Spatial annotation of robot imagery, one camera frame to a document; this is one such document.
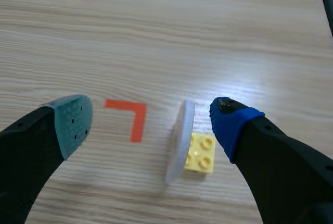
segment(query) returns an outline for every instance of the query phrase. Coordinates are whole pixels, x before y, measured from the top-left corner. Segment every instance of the screw hole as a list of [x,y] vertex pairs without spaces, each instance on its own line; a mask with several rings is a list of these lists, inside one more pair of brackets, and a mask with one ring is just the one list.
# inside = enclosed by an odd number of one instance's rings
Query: screw hole
[[333,172],[333,166],[328,165],[326,166],[326,169]]

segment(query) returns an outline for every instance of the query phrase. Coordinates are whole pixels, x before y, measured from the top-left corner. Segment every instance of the table surface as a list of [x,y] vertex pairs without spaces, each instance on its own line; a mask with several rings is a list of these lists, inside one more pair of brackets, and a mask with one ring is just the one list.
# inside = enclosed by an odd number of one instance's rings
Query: table surface
[[[333,40],[322,0],[0,0],[0,128],[41,103],[84,93],[88,139],[52,175],[27,223],[262,223],[237,167],[163,183],[184,97],[194,130],[230,96],[333,158]],[[106,99],[145,103],[134,113]]]

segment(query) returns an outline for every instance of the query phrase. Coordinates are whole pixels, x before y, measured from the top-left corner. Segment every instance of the lego stud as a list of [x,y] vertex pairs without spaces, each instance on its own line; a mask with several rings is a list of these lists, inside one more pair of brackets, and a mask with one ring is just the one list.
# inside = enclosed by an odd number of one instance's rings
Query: lego stud
[[211,138],[205,138],[201,141],[201,147],[205,150],[209,150],[213,145],[213,141]]
[[188,155],[187,158],[186,158],[185,166],[189,165],[191,163],[191,160],[192,160],[192,156]]
[[207,169],[207,168],[209,168],[210,163],[211,163],[211,162],[210,162],[210,158],[208,158],[208,157],[204,157],[203,159],[200,160],[199,165],[200,165],[202,168]]

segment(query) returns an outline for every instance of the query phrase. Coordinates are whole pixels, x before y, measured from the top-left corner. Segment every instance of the white plastic lid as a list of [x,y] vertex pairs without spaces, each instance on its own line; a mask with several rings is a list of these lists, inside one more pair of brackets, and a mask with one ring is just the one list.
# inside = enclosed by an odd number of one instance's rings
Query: white plastic lid
[[194,100],[187,98],[179,110],[171,140],[170,160],[165,175],[167,184],[175,181],[183,172],[191,144],[194,105]]

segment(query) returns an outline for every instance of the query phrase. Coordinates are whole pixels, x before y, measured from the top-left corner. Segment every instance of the teal gripper pad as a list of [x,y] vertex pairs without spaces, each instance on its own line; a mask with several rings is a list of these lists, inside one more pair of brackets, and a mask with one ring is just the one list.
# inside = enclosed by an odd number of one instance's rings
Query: teal gripper pad
[[54,109],[54,124],[60,150],[64,160],[67,160],[90,132],[93,120],[91,101],[85,95],[70,95],[42,106]]

